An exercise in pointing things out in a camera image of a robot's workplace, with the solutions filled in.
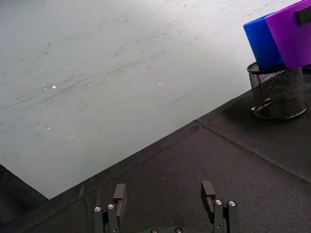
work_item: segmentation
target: black fabric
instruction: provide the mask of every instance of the black fabric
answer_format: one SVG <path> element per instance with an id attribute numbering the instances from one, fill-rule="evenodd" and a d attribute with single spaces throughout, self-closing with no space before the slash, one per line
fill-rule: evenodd
<path id="1" fill-rule="evenodd" d="M 251 99 L 246 93 L 232 100 L 0 232 L 92 233 L 94 207 L 111 202 L 118 183 L 127 184 L 123 233 L 158 226 L 211 232 L 201 180 L 212 182 L 218 198 L 238 203 L 242 233 L 311 232 L 310 163 L 301 153 L 309 148 L 309 113 L 263 121 L 250 112 Z"/>
<path id="2" fill-rule="evenodd" d="M 0 165 L 0 224 L 32 210 L 47 198 Z"/>
<path id="3" fill-rule="evenodd" d="M 307 103 L 311 78 L 305 77 Z M 311 109 L 297 119 L 267 121 L 250 111 L 252 92 L 228 102 L 199 121 L 207 128 L 283 170 L 311 183 Z"/>

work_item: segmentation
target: black mesh cup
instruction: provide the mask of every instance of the black mesh cup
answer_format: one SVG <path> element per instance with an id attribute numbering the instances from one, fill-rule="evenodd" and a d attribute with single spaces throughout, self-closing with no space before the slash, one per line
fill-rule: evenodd
<path id="1" fill-rule="evenodd" d="M 254 113 L 258 117 L 289 119 L 307 110 L 301 67 L 260 70 L 253 63 L 247 71 L 256 105 Z"/>

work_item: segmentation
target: purple box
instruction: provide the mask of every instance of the purple box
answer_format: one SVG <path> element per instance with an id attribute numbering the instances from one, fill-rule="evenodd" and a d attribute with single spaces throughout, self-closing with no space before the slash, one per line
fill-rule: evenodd
<path id="1" fill-rule="evenodd" d="M 265 18 L 277 48 L 287 67 L 311 64 L 311 21 L 304 13 L 304 23 L 298 13 L 311 6 L 311 0 L 302 0 Z"/>

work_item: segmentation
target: mesh pencil holder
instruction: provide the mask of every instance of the mesh pencil holder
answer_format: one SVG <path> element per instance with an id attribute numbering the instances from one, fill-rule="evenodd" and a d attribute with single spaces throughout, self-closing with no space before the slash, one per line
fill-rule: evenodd
<path id="1" fill-rule="evenodd" d="M 257 63 L 253 63 L 247 71 L 256 105 L 256 116 L 263 119 L 290 119 L 307 110 L 301 67 L 281 66 L 260 70 Z"/>

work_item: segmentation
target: blue block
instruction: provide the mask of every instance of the blue block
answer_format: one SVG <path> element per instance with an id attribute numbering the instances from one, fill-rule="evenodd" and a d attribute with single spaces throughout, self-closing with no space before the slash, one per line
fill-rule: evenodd
<path id="1" fill-rule="evenodd" d="M 284 64 L 265 17 L 260 17 L 243 26 L 257 64 L 262 70 Z"/>

